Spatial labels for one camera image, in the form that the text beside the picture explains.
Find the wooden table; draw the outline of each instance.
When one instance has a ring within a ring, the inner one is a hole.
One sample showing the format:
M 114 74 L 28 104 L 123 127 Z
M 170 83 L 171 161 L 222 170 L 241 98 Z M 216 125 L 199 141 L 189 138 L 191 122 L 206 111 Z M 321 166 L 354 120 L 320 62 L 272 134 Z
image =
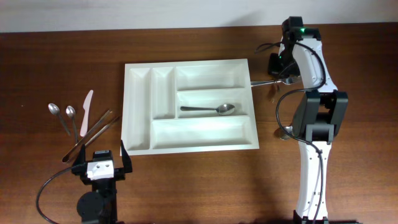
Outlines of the wooden table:
M 318 27 L 329 73 L 349 96 L 328 163 L 329 219 L 397 223 L 398 24 Z M 253 50 L 280 35 L 280 26 L 0 34 L 0 222 L 44 223 L 35 209 L 36 193 L 67 167 L 61 158 L 73 138 L 50 114 L 48 103 L 62 112 L 74 106 L 80 127 L 83 101 L 92 89 L 90 126 L 108 108 L 121 114 L 125 63 L 248 58 L 251 80 L 264 80 L 272 50 L 262 55 Z M 117 184 L 119 220 L 291 219 L 299 196 L 300 153 L 297 142 L 272 135 L 277 123 L 270 89 L 252 90 L 258 150 L 131 157 L 134 172 Z M 282 104 L 284 124 L 300 98 Z M 93 151 L 111 149 L 116 167 L 121 166 L 120 136 L 119 122 L 88 148 L 88 159 Z M 78 223 L 76 203 L 89 190 L 66 174 L 44 190 L 40 205 L 57 222 Z

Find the wire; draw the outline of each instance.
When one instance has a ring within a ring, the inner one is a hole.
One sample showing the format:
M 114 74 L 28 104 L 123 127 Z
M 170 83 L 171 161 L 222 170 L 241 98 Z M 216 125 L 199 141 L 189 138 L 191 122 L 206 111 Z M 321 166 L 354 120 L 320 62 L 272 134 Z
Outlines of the wire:
M 299 42 L 289 42 L 289 43 L 292 44 L 292 45 L 299 45 L 299 46 L 301 46 L 301 47 L 307 49 L 308 51 L 310 51 L 312 54 L 314 54 L 314 56 L 317 58 L 317 60 L 318 60 L 318 62 L 319 62 L 319 65 L 320 65 L 320 67 L 321 67 L 322 77 L 323 77 L 323 79 L 321 80 L 321 83 L 320 83 L 318 86 L 311 87 L 311 88 L 303 88 L 303 89 L 298 89 L 298 90 L 292 90 L 292 91 L 289 91 L 289 92 L 285 93 L 284 95 L 282 95 L 281 98 L 279 98 L 278 104 L 276 104 L 276 110 L 275 110 L 276 121 L 278 122 L 279 128 L 280 128 L 281 130 L 283 130 L 283 132 L 284 132 L 286 135 L 288 135 L 289 137 L 291 137 L 292 139 L 297 140 L 297 141 L 300 141 L 300 142 L 304 142 L 305 144 L 308 144 L 308 145 L 312 146 L 312 147 L 315 149 L 315 151 L 317 152 L 317 154 L 318 154 L 319 163 L 320 163 L 320 171 L 321 171 L 321 173 L 320 173 L 320 175 L 321 175 L 321 190 L 320 190 L 320 196 L 319 196 L 319 201 L 318 201 L 318 205 L 317 205 L 317 210 L 316 210 L 316 212 L 315 212 L 315 216 L 314 216 L 313 221 L 312 221 L 312 223 L 315 224 L 316 221 L 317 221 L 317 216 L 318 216 L 318 213 L 319 213 L 319 209 L 320 209 L 320 207 L 321 207 L 322 195 L 323 195 L 323 160 L 322 160 L 322 151 L 319 150 L 319 148 L 316 147 L 316 145 L 314 145 L 312 142 L 306 141 L 306 140 L 304 140 L 304 139 L 300 139 L 300 138 L 298 138 L 298 137 L 295 137 L 293 134 L 290 134 L 290 133 L 283 127 L 282 123 L 280 122 L 280 118 L 279 118 L 279 106 L 280 106 L 280 103 L 282 102 L 282 100 L 283 100 L 286 96 L 289 96 L 289 95 L 291 95 L 291 94 L 293 94 L 293 93 L 306 92 L 306 91 L 313 91 L 313 90 L 317 90 L 317 89 L 321 88 L 321 87 L 326 83 L 326 71 L 325 71 L 325 67 L 323 66 L 323 63 L 322 63 L 321 58 L 320 58 L 319 55 L 316 53 L 316 51 L 314 51 L 311 47 L 309 47 L 309 46 L 307 46 L 307 45 L 305 45 L 305 44 L 301 44 L 301 43 L 299 43 Z M 260 52 L 264 52 L 264 51 L 270 49 L 271 47 L 274 47 L 274 46 L 280 45 L 280 44 L 282 44 L 282 42 L 276 42 L 276 43 L 274 43 L 274 44 L 262 44 L 262 45 L 260 45 L 260 46 L 257 47 L 257 49 L 254 51 L 254 53 L 255 53 L 255 54 L 258 54 L 258 53 L 260 53 Z M 266 47 L 266 48 L 264 48 L 264 49 L 262 49 L 262 50 L 259 50 L 262 46 L 265 46 L 265 45 L 268 45 L 268 47 Z
M 84 166 L 84 164 L 79 164 L 79 165 L 75 165 L 75 166 L 72 166 L 72 167 L 68 167 L 68 168 L 66 168 L 66 169 L 64 169 L 64 170 L 61 170 L 60 172 L 57 172 L 56 174 L 54 174 L 52 177 L 50 177 L 49 180 L 47 180 L 47 181 L 43 184 L 43 186 L 40 188 L 39 192 L 37 193 L 37 196 L 36 196 L 36 209 L 37 209 L 38 213 L 39 213 L 46 221 L 48 221 L 49 223 L 58 224 L 57 222 L 51 220 L 49 217 L 45 216 L 44 213 L 42 212 L 42 210 L 40 209 L 40 206 L 39 206 L 39 198 L 40 198 L 40 195 L 42 194 L 42 192 L 43 192 L 45 186 L 47 186 L 47 184 L 49 184 L 54 178 L 56 178 L 56 177 L 58 177 L 58 176 L 60 176 L 60 175 L 62 175 L 62 174 L 64 174 L 64 173 L 66 173 L 66 172 L 68 172 L 68 171 L 70 171 L 70 170 L 72 170 L 72 169 L 74 169 L 74 168 L 81 167 L 81 166 Z

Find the black cable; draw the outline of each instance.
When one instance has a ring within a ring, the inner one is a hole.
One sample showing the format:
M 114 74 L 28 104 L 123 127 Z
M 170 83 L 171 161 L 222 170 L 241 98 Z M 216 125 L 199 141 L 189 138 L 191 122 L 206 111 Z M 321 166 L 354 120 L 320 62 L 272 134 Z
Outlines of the black cable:
M 43 186 L 40 188 L 39 192 L 37 193 L 37 196 L 36 196 L 36 209 L 37 209 L 38 213 L 39 213 L 46 221 L 48 221 L 49 223 L 58 224 L 57 222 L 51 220 L 49 217 L 45 216 L 44 213 L 42 212 L 42 210 L 40 209 L 40 206 L 39 206 L 39 198 L 40 198 L 40 195 L 42 194 L 43 189 L 44 189 L 45 186 L 47 186 L 47 184 L 49 184 L 54 178 L 56 178 L 56 177 L 58 177 L 58 176 L 60 176 L 60 175 L 62 175 L 62 174 L 64 174 L 64 173 L 66 173 L 66 172 L 68 172 L 68 171 L 70 171 L 70 170 L 72 170 L 72 169 L 74 169 L 74 168 L 81 167 L 81 166 L 84 166 L 84 164 L 79 164 L 79 165 L 75 165 L 75 166 L 72 166 L 72 167 L 68 167 L 68 168 L 66 168 L 66 169 L 64 169 L 64 170 L 61 170 L 60 172 L 57 172 L 56 174 L 54 174 L 52 177 L 50 177 L 49 180 L 47 180 L 47 181 L 43 184 Z
M 313 90 L 317 90 L 317 89 L 321 88 L 321 87 L 326 83 L 326 71 L 325 71 L 325 67 L 323 66 L 323 63 L 322 63 L 321 58 L 320 58 L 319 55 L 316 53 L 316 51 L 314 51 L 311 47 L 309 47 L 309 46 L 307 46 L 307 45 L 305 45 L 305 44 L 301 44 L 301 43 L 299 43 L 299 42 L 289 42 L 289 43 L 292 44 L 292 45 L 299 45 L 299 46 L 301 46 L 301 47 L 307 49 L 308 51 L 310 51 L 312 54 L 314 54 L 314 56 L 317 58 L 317 60 L 318 60 L 318 62 L 319 62 L 319 65 L 320 65 L 320 67 L 321 67 L 322 77 L 323 77 L 323 79 L 321 80 L 321 83 L 320 83 L 318 86 L 311 87 L 311 88 L 303 88 L 303 89 L 298 89 L 298 90 L 292 90 L 292 91 L 289 91 L 289 92 L 285 93 L 283 96 L 281 96 L 281 98 L 279 98 L 279 101 L 278 101 L 278 104 L 276 104 L 276 110 L 275 110 L 276 121 L 278 122 L 279 128 L 280 128 L 281 130 L 283 130 L 283 132 L 284 132 L 286 135 L 288 135 L 289 137 L 291 137 L 292 139 L 297 140 L 297 141 L 300 141 L 300 142 L 304 142 L 305 144 L 308 144 L 308 145 L 312 146 L 312 147 L 315 149 L 315 151 L 317 152 L 317 154 L 318 154 L 319 163 L 320 163 L 320 170 L 321 170 L 321 191 L 320 191 L 320 197 L 319 197 L 319 201 L 318 201 L 318 205 L 317 205 L 317 210 L 316 210 L 316 212 L 315 212 L 315 216 L 314 216 L 313 221 L 312 221 L 312 223 L 315 224 L 316 221 L 317 221 L 317 216 L 318 216 L 318 213 L 319 213 L 319 209 L 320 209 L 320 207 L 321 207 L 322 195 L 323 195 L 323 160 L 322 160 L 322 151 L 319 150 L 319 148 L 317 148 L 316 145 L 314 145 L 312 142 L 306 141 L 306 140 L 304 140 L 304 139 L 300 139 L 300 138 L 297 138 L 297 137 L 293 136 L 293 134 L 290 134 L 290 133 L 283 127 L 283 125 L 282 125 L 282 123 L 280 122 L 280 119 L 279 119 L 279 106 L 280 106 L 280 103 L 282 102 L 282 100 L 283 100 L 286 96 L 289 96 L 289 95 L 291 95 L 291 94 L 293 94 L 293 93 L 305 92 L 305 91 L 313 91 Z M 266 50 L 270 49 L 271 47 L 274 47 L 274 46 L 280 45 L 280 44 L 282 44 L 282 42 L 276 42 L 276 43 L 274 43 L 274 44 L 262 44 L 262 45 L 260 45 L 260 46 L 257 47 L 257 49 L 254 51 L 254 53 L 255 53 L 255 54 L 258 54 L 258 53 L 260 53 L 260 52 L 266 51 Z M 265 45 L 268 45 L 268 47 L 266 47 L 266 48 L 264 48 L 264 49 L 262 49 L 262 50 L 259 50 L 262 46 L 265 46 Z

